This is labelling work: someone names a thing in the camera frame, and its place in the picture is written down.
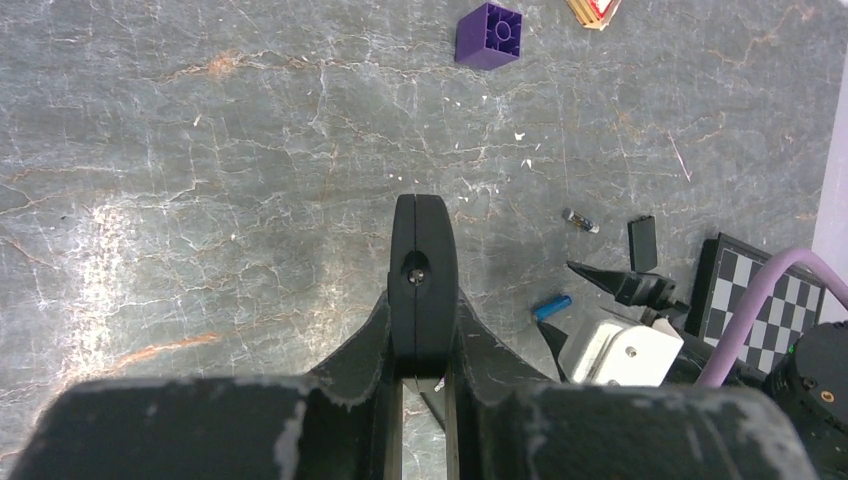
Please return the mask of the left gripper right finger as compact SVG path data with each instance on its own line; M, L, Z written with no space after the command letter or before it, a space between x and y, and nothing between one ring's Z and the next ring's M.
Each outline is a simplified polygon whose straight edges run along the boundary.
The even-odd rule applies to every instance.
M789 418L748 388L556 382L458 301L446 375L451 479L813 479Z

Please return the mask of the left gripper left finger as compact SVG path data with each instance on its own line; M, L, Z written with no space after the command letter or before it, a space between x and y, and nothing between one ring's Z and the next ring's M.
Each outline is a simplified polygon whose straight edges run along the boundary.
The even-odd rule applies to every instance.
M396 479L391 307L296 376L80 383L44 413L15 479Z

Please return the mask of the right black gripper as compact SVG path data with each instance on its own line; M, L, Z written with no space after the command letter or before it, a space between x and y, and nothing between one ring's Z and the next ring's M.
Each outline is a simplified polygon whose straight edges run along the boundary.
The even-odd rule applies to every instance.
M613 295L617 303L628 307L644 307L640 322L645 325L653 325L659 319L666 319L670 325L685 324L690 306L675 296L676 282L670 278L653 273L604 270L575 261L568 261L567 266L599 289ZM536 327L551 351L555 365L560 367L559 355L568 335L547 322L537 322Z

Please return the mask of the black remote control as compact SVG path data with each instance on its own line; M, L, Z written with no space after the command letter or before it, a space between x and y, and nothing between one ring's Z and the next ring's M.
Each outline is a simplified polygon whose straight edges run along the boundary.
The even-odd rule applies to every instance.
M450 216L438 195L398 197L387 278L396 368L419 382L440 379L458 317L458 260Z

